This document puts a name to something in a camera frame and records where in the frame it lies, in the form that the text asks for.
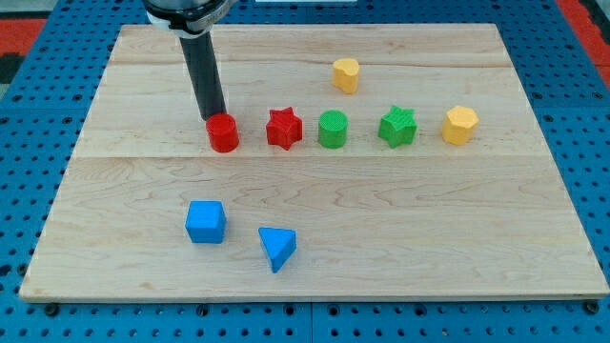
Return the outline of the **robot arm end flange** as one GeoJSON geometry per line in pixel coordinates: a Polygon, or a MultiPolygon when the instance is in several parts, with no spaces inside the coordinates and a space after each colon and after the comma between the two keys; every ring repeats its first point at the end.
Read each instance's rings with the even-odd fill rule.
{"type": "Polygon", "coordinates": [[[186,39],[208,33],[235,3],[236,0],[143,0],[153,25],[186,39]]]}

